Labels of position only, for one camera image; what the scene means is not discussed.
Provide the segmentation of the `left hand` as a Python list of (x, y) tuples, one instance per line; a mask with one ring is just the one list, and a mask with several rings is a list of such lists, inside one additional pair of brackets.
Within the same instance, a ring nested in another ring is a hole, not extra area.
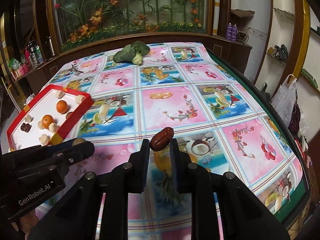
[(19, 232), (24, 233), (24, 239), (28, 239), (31, 229), (39, 222), (39, 218), (36, 215), (36, 210), (32, 210), (23, 217), (20, 218), (18, 223), (13, 222), (12, 226)]

